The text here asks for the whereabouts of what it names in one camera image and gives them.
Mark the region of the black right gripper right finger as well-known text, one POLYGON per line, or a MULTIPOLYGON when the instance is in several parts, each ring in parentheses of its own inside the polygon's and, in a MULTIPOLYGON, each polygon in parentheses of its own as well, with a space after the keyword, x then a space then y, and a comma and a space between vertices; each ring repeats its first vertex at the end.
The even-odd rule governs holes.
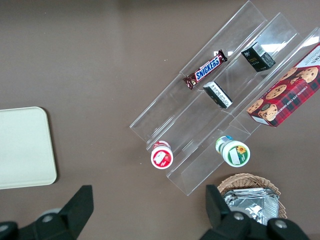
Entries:
POLYGON ((202 240, 308 240, 307 234, 293 221, 272 218, 267 225, 258 223, 240 211, 231 211, 211 184, 205 189, 205 207, 211 228, 202 240))

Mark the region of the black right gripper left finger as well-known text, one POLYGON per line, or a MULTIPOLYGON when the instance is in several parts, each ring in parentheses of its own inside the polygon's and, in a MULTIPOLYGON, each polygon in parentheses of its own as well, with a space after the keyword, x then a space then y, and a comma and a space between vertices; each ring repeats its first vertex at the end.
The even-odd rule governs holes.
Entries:
POLYGON ((76 240, 94 211, 93 187, 83 185, 57 213, 42 215, 18 228, 14 221, 0 223, 2 240, 76 240))

